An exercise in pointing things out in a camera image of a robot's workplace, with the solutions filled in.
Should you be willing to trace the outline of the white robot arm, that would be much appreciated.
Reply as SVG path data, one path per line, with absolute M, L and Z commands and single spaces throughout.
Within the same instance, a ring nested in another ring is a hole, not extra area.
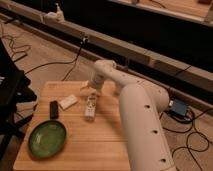
M 169 106 L 167 90 L 125 73 L 113 60 L 97 60 L 82 88 L 100 91 L 110 79 L 119 88 L 119 113 L 131 171 L 177 171 L 159 114 Z

